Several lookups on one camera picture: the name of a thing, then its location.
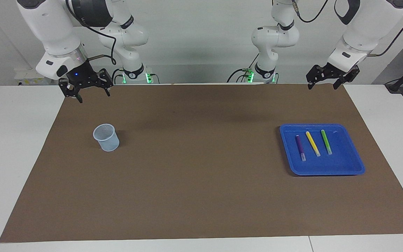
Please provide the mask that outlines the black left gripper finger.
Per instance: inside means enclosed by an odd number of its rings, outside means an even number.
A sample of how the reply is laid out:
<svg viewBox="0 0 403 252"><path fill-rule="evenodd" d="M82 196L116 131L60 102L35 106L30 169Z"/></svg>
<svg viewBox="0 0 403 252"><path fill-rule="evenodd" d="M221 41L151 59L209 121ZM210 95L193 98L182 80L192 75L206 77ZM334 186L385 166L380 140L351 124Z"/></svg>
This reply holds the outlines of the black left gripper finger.
<svg viewBox="0 0 403 252"><path fill-rule="evenodd" d="M334 89L338 89L344 83L351 83L359 73L359 67L354 66L348 73L339 76L339 78L334 83Z"/></svg>
<svg viewBox="0 0 403 252"><path fill-rule="evenodd" d="M321 67L318 64L314 65L309 70L309 72L306 74L307 87L309 90L311 90L318 82L325 80L324 71L325 67Z"/></svg>

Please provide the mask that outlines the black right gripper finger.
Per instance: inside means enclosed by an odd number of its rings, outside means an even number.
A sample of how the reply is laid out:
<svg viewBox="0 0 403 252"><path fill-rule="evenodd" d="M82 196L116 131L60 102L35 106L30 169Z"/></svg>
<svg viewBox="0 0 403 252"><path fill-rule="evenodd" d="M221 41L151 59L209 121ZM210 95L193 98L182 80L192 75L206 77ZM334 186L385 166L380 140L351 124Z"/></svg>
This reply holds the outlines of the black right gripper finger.
<svg viewBox="0 0 403 252"><path fill-rule="evenodd" d="M72 97L78 100L79 103L83 103L83 99L80 96L80 84L69 81L66 78L60 78L58 80L58 86L65 97Z"/></svg>
<svg viewBox="0 0 403 252"><path fill-rule="evenodd" d="M104 89L108 97L111 96L110 88L113 86L113 80L106 69L101 69L98 72L99 87Z"/></svg>

